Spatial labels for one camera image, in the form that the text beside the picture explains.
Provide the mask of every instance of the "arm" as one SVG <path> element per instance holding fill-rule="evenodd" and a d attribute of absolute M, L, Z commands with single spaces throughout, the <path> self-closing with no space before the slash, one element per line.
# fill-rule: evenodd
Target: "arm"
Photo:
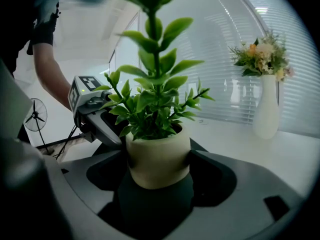
<path fill-rule="evenodd" d="M 71 110 L 68 101 L 71 85 L 62 74 L 54 58 L 52 45 L 48 43 L 33 45 L 33 58 L 35 72 L 42 87 L 67 109 Z"/>

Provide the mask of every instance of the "window blinds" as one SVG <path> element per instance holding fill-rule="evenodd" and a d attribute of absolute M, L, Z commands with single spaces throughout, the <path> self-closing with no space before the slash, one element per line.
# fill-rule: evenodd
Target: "window blinds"
<path fill-rule="evenodd" d="M 295 76 L 283 84 L 279 129 L 320 137 L 320 60 L 303 22 L 286 0 L 249 0 L 274 33 L 285 35 Z"/>
<path fill-rule="evenodd" d="M 138 15 L 132 20 L 126 30 L 138 31 Z M 122 65 L 132 65 L 137 68 L 140 67 L 140 61 L 138 57 L 138 46 L 129 38 L 122 37 L 115 47 L 115 69 L 118 69 Z M 129 79 L 130 88 L 132 89 L 131 95 L 138 93 L 137 87 L 139 84 L 134 81 L 137 76 L 127 73 L 121 73 L 117 89 L 122 90 L 124 84 Z"/>
<path fill-rule="evenodd" d="M 216 102 L 202 99 L 202 111 L 192 109 L 194 113 L 203 118 L 250 124 L 260 97 L 260 81 L 255 77 L 241 77 L 241 68 L 233 66 L 229 47 L 239 46 L 241 41 L 254 42 L 263 32 L 242 0 L 173 0 L 161 8 L 157 17 L 164 29 L 177 18 L 194 19 L 161 54 L 177 48 L 176 63 L 205 61 L 182 72 L 188 81 L 180 88 L 180 100 L 190 88 L 196 91 L 200 78 L 203 87 L 211 88 L 209 95 Z M 141 12 L 141 26 L 146 19 Z M 141 31 L 147 35 L 144 27 Z"/>

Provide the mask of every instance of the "yellow flower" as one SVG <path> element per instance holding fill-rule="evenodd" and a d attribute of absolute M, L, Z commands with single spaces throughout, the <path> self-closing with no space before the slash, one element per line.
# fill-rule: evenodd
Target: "yellow flower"
<path fill-rule="evenodd" d="M 277 81 L 281 81 L 285 77 L 285 72 L 283 68 L 279 69 L 277 72 L 275 72 L 275 77 Z"/>
<path fill-rule="evenodd" d="M 250 44 L 250 48 L 249 48 L 249 51 L 248 51 L 248 54 L 249 56 L 253 56 L 255 55 L 256 53 L 256 45 L 255 44 Z"/>

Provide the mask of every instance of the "plant stem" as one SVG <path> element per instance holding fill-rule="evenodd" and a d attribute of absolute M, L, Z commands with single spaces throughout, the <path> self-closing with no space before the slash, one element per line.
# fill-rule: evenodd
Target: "plant stem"
<path fill-rule="evenodd" d="M 112 83 L 111 83 L 111 85 L 112 85 L 112 88 L 115 90 L 116 94 L 119 96 L 119 98 L 120 98 L 121 100 L 123 100 L 122 103 L 124 104 L 124 106 L 126 107 L 126 109 L 130 112 L 130 114 L 132 114 L 133 112 L 131 111 L 130 107 L 127 105 L 127 102 L 125 101 L 125 99 L 122 97 L 122 95 L 121 95 L 120 92 L 118 91 L 117 87 L 115 87 Z"/>
<path fill-rule="evenodd" d="M 150 22 L 150 30 L 151 30 L 151 38 L 153 40 L 157 40 L 157 27 L 156 27 L 156 13 L 151 11 L 148 14 L 149 22 Z M 154 67 L 155 67 L 155 78 L 158 79 L 160 77 L 160 58 L 159 52 L 156 51 L 153 53 L 154 56 Z M 156 85 L 156 94 L 159 96 L 161 85 Z"/>
<path fill-rule="evenodd" d="M 197 96 L 194 96 L 192 99 L 195 100 L 196 98 L 200 97 L 202 94 L 204 94 L 205 92 L 207 92 L 208 89 L 203 90 L 202 92 L 200 92 Z M 188 100 L 186 100 L 186 102 L 181 106 L 181 108 L 184 108 L 187 105 Z M 174 115 L 176 114 L 176 112 L 172 113 L 169 117 L 168 120 L 170 118 L 172 118 Z"/>

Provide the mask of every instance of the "electric fan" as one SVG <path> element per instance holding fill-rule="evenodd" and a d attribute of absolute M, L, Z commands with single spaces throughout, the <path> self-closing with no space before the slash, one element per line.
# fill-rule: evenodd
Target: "electric fan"
<path fill-rule="evenodd" d="M 40 131 L 43 127 L 45 127 L 48 118 L 46 106 L 38 98 L 31 98 L 31 101 L 33 102 L 33 106 L 30 108 L 25 118 L 24 125 L 32 132 L 39 131 L 43 146 L 46 150 L 46 155 L 51 155 L 54 150 L 48 150 Z"/>

